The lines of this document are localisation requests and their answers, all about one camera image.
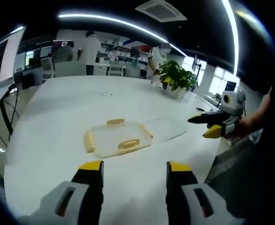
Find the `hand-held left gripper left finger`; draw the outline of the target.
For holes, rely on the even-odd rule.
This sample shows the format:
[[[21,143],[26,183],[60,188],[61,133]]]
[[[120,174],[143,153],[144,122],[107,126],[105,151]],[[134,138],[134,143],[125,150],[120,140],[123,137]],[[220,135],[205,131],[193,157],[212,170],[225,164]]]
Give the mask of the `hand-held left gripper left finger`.
[[[71,181],[64,181],[41,198],[39,208],[18,218],[21,225],[97,225],[104,201],[104,161],[82,164]]]

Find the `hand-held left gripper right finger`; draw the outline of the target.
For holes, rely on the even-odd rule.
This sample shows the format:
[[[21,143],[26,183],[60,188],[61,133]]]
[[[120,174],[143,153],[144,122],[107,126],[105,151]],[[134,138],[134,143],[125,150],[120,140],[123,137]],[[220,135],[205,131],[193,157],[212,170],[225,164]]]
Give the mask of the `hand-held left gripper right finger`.
[[[170,225],[241,225],[226,201],[209,185],[199,183],[190,166],[167,162],[166,205]]]

